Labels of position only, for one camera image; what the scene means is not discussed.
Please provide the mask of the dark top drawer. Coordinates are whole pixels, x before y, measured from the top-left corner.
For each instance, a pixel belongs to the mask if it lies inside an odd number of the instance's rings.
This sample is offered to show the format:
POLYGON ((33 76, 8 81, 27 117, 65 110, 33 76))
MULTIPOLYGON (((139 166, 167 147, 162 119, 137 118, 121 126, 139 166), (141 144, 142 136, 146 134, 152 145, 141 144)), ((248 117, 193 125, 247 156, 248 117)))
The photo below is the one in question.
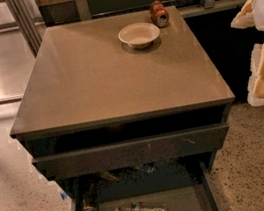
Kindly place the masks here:
POLYGON ((146 139, 33 159, 47 179, 64 179, 137 164, 211 152, 223 146, 228 124, 214 124, 146 139))

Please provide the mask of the grey drawer cabinet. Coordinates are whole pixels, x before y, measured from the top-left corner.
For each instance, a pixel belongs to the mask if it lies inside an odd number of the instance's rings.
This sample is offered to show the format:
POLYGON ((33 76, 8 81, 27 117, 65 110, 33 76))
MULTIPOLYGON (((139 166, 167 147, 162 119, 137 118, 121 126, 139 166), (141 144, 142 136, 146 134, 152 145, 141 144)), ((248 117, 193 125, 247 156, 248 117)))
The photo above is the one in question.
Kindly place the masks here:
MULTIPOLYGON (((144 49, 118 39, 122 28, 148 22, 135 12, 50 27, 11 129, 33 159, 228 124, 234 95, 180 13, 144 49)), ((196 156, 209 169, 220 149, 196 156)), ((126 169, 153 172, 172 159, 52 179, 72 200, 74 188, 118 182, 126 169)), ((212 187, 212 194, 219 203, 212 187)))

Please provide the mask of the open middle drawer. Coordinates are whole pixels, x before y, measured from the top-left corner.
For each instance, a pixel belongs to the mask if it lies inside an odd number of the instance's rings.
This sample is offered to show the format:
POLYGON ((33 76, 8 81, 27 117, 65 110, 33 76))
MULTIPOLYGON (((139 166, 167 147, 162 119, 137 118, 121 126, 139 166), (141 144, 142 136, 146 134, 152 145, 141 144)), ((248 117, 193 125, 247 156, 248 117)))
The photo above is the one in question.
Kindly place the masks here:
MULTIPOLYGON (((118 182, 98 181, 99 211, 115 211, 135 202, 166 204, 169 211, 221 211, 212 193, 209 169, 196 156, 161 163, 153 172, 126 169, 118 182)), ((74 188, 75 211, 82 211, 80 187, 74 188)))

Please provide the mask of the dark can in drawer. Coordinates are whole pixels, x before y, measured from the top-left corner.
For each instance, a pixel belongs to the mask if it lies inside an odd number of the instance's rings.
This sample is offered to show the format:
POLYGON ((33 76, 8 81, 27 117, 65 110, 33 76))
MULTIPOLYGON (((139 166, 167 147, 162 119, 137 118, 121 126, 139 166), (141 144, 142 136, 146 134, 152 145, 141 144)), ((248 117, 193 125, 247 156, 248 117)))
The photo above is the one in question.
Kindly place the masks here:
POLYGON ((88 184, 82 189, 82 211, 99 211, 98 204, 95 202, 96 186, 93 183, 88 184))

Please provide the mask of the red soda can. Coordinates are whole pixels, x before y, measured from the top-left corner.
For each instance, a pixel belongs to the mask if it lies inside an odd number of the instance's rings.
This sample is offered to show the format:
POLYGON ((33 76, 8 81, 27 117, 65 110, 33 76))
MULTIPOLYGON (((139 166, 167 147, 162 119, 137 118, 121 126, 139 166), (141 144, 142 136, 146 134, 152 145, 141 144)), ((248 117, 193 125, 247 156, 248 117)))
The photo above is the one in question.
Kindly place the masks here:
POLYGON ((158 0, 153 1, 149 9, 150 9, 151 20, 156 26, 160 28, 168 25, 169 13, 167 12, 166 8, 164 8, 162 2, 158 0))

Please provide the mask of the white bowl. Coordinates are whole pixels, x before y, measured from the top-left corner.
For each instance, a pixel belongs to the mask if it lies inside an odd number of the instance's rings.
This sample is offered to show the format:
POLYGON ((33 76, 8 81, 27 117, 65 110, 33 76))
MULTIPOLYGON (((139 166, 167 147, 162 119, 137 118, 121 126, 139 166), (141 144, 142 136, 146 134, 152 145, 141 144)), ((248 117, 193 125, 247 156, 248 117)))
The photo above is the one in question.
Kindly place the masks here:
POLYGON ((151 23, 127 25, 118 33, 118 39, 130 48, 144 49, 160 35, 159 28, 151 23))

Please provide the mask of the blue tape piece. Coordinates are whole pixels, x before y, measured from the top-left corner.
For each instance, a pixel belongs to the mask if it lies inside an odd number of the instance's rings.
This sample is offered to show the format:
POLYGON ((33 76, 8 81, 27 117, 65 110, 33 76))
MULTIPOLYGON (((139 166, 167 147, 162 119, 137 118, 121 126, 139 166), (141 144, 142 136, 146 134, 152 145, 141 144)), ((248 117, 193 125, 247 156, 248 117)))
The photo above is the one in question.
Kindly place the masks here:
POLYGON ((59 195, 61 196, 62 200, 65 200, 66 198, 68 198, 68 195, 66 194, 66 192, 59 192, 59 195))

